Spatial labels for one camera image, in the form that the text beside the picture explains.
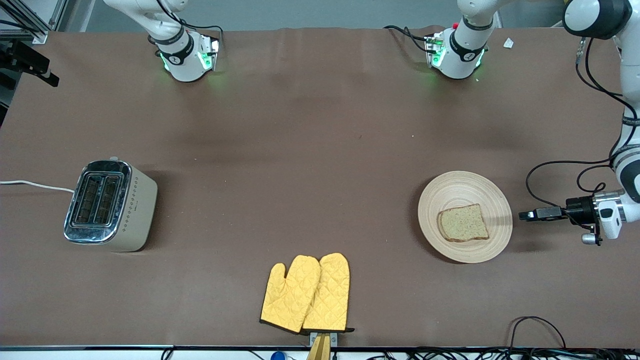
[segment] white cable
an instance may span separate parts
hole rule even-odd
[[[51,189],[51,190],[61,190],[61,191],[64,191],[64,192],[75,193],[75,191],[71,190],[71,189],[57,188],[55,186],[47,186],[47,185],[43,185],[43,184],[36,184],[36,183],[32,183],[31,181],[26,181],[26,180],[0,181],[0,185],[16,185],[16,184],[25,184],[25,185],[37,186],[39,188],[45,188],[45,189]]]

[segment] slice of bread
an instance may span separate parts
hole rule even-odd
[[[479,204],[439,212],[438,230],[447,241],[464,242],[489,238]]]

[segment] oven mitt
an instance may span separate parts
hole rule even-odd
[[[318,287],[320,264],[316,258],[299,255],[293,259],[289,273],[285,271],[281,263],[271,269],[260,322],[297,334]]]
[[[320,281],[302,327],[311,331],[346,332],[349,263],[340,253],[320,259]]]

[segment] toaster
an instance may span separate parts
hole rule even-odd
[[[114,252],[140,250],[147,242],[157,185],[116,157],[87,165],[65,219],[65,237]]]

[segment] table surface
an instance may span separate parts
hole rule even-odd
[[[112,254],[64,239],[68,193],[2,187],[3,345],[307,343],[259,323],[266,280],[275,263],[331,252],[351,269],[356,331],[341,345],[505,345],[523,315],[570,347],[637,345],[638,224],[588,247],[567,222],[515,220],[501,255],[463,265],[435,253],[417,219],[444,172],[491,179],[517,219],[541,205],[524,186],[533,166],[606,157],[622,109],[577,79],[577,38],[499,29],[483,65],[454,81],[386,30],[225,33],[220,71],[178,83],[145,37],[53,33],[40,50],[60,86],[20,82],[0,131],[3,180],[73,188],[87,163],[118,156],[159,197],[146,248]],[[613,43],[591,62],[617,90]],[[532,186],[579,196],[580,169],[541,169]],[[601,179],[616,188],[609,170],[585,178]],[[516,345],[558,342],[524,323]]]

